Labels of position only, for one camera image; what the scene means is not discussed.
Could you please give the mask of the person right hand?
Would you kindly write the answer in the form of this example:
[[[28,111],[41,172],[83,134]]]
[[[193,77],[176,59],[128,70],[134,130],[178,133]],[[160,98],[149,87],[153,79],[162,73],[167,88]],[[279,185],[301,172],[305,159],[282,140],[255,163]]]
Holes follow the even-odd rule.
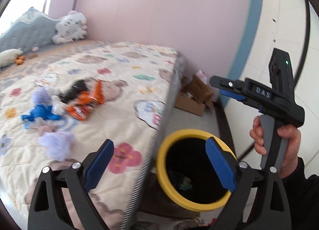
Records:
[[[280,137],[288,139],[286,156],[280,170],[280,177],[283,179],[292,174],[298,166],[298,152],[301,144],[301,132],[293,125],[285,125],[280,127],[277,130],[277,133]],[[257,116],[254,119],[249,135],[255,141],[255,151],[258,154],[265,156],[267,154],[267,150],[264,147],[263,129],[261,126],[260,117]]]

